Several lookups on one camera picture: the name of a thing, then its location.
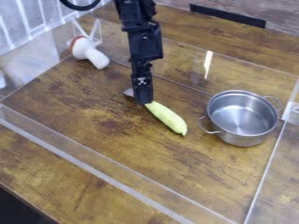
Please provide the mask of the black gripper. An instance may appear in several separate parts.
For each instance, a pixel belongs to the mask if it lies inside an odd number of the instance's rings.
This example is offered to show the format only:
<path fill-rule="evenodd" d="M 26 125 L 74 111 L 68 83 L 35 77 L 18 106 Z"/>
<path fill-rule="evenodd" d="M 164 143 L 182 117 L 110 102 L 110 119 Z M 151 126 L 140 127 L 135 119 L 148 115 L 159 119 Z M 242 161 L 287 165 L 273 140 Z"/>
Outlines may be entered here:
<path fill-rule="evenodd" d="M 151 67 L 146 66 L 152 60 L 164 57 L 162 29 L 158 22 L 124 24 L 130 46 L 130 63 L 132 68 L 132 95 L 136 103 L 146 105 L 154 100 L 154 82 Z"/>

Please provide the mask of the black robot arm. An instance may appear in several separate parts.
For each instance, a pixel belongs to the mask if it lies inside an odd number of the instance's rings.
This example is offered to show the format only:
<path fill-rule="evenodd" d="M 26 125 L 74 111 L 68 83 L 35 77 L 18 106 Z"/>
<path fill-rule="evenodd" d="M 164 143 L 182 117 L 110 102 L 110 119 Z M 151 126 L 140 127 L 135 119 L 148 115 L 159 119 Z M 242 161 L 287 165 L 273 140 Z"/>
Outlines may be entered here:
<path fill-rule="evenodd" d="M 134 97 L 146 105 L 154 101 L 151 62 L 164 57 L 162 29 L 154 21 L 155 1 L 115 0 L 115 6 L 128 37 Z"/>

